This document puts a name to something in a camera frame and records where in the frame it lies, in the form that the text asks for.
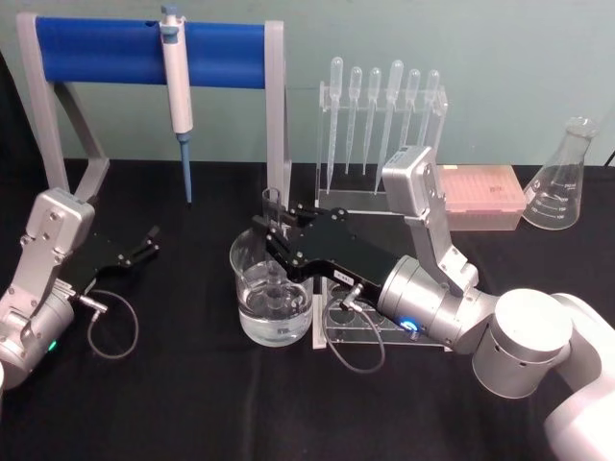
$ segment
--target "blue pipette tip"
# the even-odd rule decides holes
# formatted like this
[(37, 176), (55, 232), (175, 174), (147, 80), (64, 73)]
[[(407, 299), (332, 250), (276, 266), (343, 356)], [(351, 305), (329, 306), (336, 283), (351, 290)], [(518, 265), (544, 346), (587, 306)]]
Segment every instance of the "blue pipette tip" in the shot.
[(182, 167), (184, 169), (184, 187), (185, 187), (185, 200), (188, 206), (192, 205), (192, 178), (190, 174), (190, 150), (188, 148), (188, 140), (190, 139), (189, 133), (182, 133), (177, 135), (178, 141), (180, 141), (180, 151), (182, 153)]

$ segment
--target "plastic transfer pipette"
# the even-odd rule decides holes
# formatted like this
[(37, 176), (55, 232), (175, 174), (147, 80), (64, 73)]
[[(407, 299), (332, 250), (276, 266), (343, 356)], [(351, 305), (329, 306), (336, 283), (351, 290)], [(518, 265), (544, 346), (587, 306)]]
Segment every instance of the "plastic transfer pipette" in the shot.
[(435, 93), (440, 85), (440, 73), (437, 70), (432, 70), (427, 78), (427, 86), (425, 87), (425, 108), (423, 118), (421, 119), (421, 129), (419, 130), (419, 138), (417, 146), (425, 145), (425, 136), (427, 135), (427, 126), (430, 123), (430, 115), (433, 110), (433, 102), (435, 101)]
[(182, 167), (184, 168), (185, 199), (192, 204), (192, 180), (190, 177), (190, 154), (188, 141), (192, 131), (192, 105), (190, 103), (190, 79), (188, 58), (185, 50), (185, 17), (179, 16), (175, 5), (164, 5), (160, 22), (160, 41), (164, 57), (164, 73), (169, 91), (171, 124), (180, 142)]
[(404, 75), (404, 63), (400, 60), (393, 61), (391, 70), (388, 74), (388, 86), (386, 87), (386, 116), (384, 117), (384, 130), (382, 132), (381, 152), (378, 156), (378, 170), (376, 172), (376, 183), (374, 193), (378, 191), (378, 184), (381, 182), (382, 168), (386, 159), (386, 148), (388, 147), (388, 137), (391, 134), (391, 123), (393, 122), (393, 111), (395, 102), (400, 94), (402, 76)]
[(331, 80), (329, 82), (329, 97), (331, 98), (331, 125), (329, 128), (329, 154), (327, 156), (327, 193), (331, 188), (333, 179), (333, 166), (335, 165), (335, 141), (337, 140), (337, 113), (339, 112), (339, 98), (342, 95), (342, 73), (344, 61), (338, 57), (331, 61)]
[(353, 151), (353, 138), (355, 137), (355, 121), (357, 120), (358, 96), (361, 94), (361, 78), (363, 72), (360, 67), (353, 67), (350, 71), (350, 85), (348, 86), (348, 97), (350, 107), (348, 112), (348, 132), (346, 133), (346, 174), (348, 174), (348, 164), (350, 155)]
[(407, 144), (407, 131), (410, 128), (410, 117), (414, 112), (414, 101), (419, 92), (419, 84), (421, 83), (421, 72), (418, 69), (412, 69), (407, 75), (406, 84), (406, 113), (402, 120), (402, 133), (400, 134), (400, 149)]
[(376, 103), (378, 93), (381, 91), (381, 70), (374, 67), (369, 73), (369, 83), (367, 86), (367, 121), (365, 122), (365, 137), (363, 137), (363, 174), (369, 155), (369, 144), (372, 140), (372, 128), (374, 127), (374, 114), (376, 113)]

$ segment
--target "black tablecloth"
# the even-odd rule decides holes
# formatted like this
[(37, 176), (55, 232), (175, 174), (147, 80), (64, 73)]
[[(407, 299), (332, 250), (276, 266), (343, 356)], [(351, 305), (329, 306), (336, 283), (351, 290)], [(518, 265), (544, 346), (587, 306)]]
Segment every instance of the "black tablecloth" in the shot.
[[(312, 168), (296, 165), (294, 198), (312, 198)], [(82, 169), (69, 163), (73, 180)], [(531, 172), (518, 170), (525, 180)], [(568, 395), (557, 376), (528, 399), (501, 400), (480, 387), (468, 356), (388, 347), (379, 373), (357, 376), (330, 352), (314, 352), (309, 335), (281, 350), (252, 343), (238, 321), (228, 250), (259, 212), (264, 178), (262, 165), (193, 164), (195, 203), (186, 209), (178, 164), (111, 164), (97, 230), (130, 246), (161, 228), (158, 259), (114, 282), (136, 307), (137, 349), (116, 362), (93, 355), (91, 313), (77, 306), (57, 348), (5, 393), (2, 459), (553, 459), (542, 422)], [(455, 233), (480, 269), (481, 289), (565, 291), (615, 325), (614, 180), (610, 170), (587, 169), (581, 217), (569, 230), (522, 222), (515, 232)], [(5, 285), (39, 190), (27, 180), (0, 184)], [(411, 252), (399, 219), (353, 225), (386, 249)], [(377, 358), (369, 346), (342, 350), (359, 363)]]

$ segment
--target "black cable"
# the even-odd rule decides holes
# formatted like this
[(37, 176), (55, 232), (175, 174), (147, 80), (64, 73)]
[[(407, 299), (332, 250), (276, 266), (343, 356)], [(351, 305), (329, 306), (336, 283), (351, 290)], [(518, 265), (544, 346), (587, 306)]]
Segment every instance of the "black cable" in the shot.
[(363, 317), (363, 319), (365, 319), (365, 321), (369, 324), (371, 329), (376, 334), (376, 338), (378, 339), (378, 345), (380, 346), (380, 350), (381, 350), (381, 359), (376, 365), (374, 365), (372, 368), (357, 368), (354, 365), (351, 365), (350, 363), (348, 363), (348, 361), (344, 357), (342, 357), (342, 354), (339, 353), (339, 351), (337, 350), (337, 347), (334, 345), (334, 342), (329, 337), (329, 332), (327, 331), (327, 316), (329, 315), (331, 304), (332, 303), (327, 303), (327, 305), (323, 309), (322, 326), (323, 326), (323, 332), (325, 333), (325, 339), (327, 340), (327, 344), (329, 344), (329, 347), (331, 348), (335, 356), (339, 359), (340, 362), (342, 362), (342, 364), (346, 368), (348, 368), (352, 372), (359, 373), (360, 375), (369, 375), (369, 374), (377, 372), (380, 368), (382, 368), (382, 365), (384, 365), (384, 360), (386, 359), (386, 351), (384, 350), (384, 342), (382, 341), (382, 337), (381, 337), (380, 332), (378, 331), (378, 327), (376, 327), (374, 322), (372, 322), (372, 319), (369, 318), (369, 315), (367, 315), (363, 310), (355, 310), (355, 312), (357, 312), (361, 317)]
[(604, 166), (610, 165), (613, 158), (615, 158), (615, 151), (613, 151), (613, 154), (611, 154), (610, 157), (606, 160), (606, 163), (604, 164)]
[(91, 290), (89, 293), (111, 296), (112, 298), (115, 298), (116, 300), (123, 303), (126, 306), (126, 308), (130, 311), (131, 315), (133, 316), (133, 321), (135, 322), (135, 336), (133, 337), (133, 343), (127, 350), (125, 350), (122, 353), (115, 354), (115, 355), (104, 353), (100, 349), (98, 349), (96, 345), (94, 345), (94, 341), (92, 340), (92, 330), (94, 329), (94, 324), (96, 323), (96, 320), (98, 320), (98, 316), (93, 317), (92, 321), (89, 323), (89, 327), (87, 327), (87, 342), (89, 343), (89, 346), (92, 348), (94, 352), (96, 352), (98, 355), (100, 355), (103, 358), (107, 358), (108, 360), (117, 360), (120, 358), (124, 358), (125, 356), (127, 356), (128, 354), (130, 354), (132, 351), (135, 350), (136, 343), (138, 341), (138, 319), (136, 317), (135, 309), (131, 306), (131, 304), (128, 301), (126, 301), (124, 298), (122, 298), (121, 296), (111, 291)]

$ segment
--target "clear acrylic rack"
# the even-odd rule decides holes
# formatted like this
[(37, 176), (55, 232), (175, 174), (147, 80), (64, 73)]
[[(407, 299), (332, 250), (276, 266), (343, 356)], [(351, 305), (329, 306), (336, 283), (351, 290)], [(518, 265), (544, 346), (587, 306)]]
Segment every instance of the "clear acrylic rack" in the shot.
[[(408, 112), (410, 112), (410, 124), (406, 142), (402, 145), (422, 144), (431, 146), (437, 151), (449, 104), (444, 86), (440, 85), (436, 89), (432, 104), (426, 103), (427, 93), (425, 89), (418, 91), (414, 104), (408, 105), (406, 103), (406, 90), (402, 89), (399, 91), (392, 116), (386, 159), (389, 159), (401, 147), (402, 143), (400, 137), (402, 126), (404, 124), (405, 114)], [(380, 90), (376, 103), (376, 113), (371, 133), (367, 166), (365, 174), (363, 174), (363, 138), (366, 131), (368, 97), (367, 89), (365, 87), (361, 89), (357, 104), (357, 119), (353, 136), (351, 165), (348, 173), (346, 173), (346, 135), (348, 130), (350, 97), (348, 87), (346, 86), (343, 89), (339, 100), (332, 187), (328, 193), (326, 171), (332, 99), (329, 94), (329, 87), (324, 82), (321, 82), (316, 149), (316, 194), (314, 198), (317, 206), (324, 208), (341, 206), (352, 213), (392, 214), (388, 211), (386, 196), (381, 184), (379, 184), (379, 191), (374, 193), (377, 175), (376, 162), (378, 161), (379, 151), (381, 149), (386, 103), (386, 88), (383, 87)], [(425, 139), (423, 143), (420, 143), (418, 142), (420, 126), (424, 116), (426, 116), (426, 112), (428, 119)]]

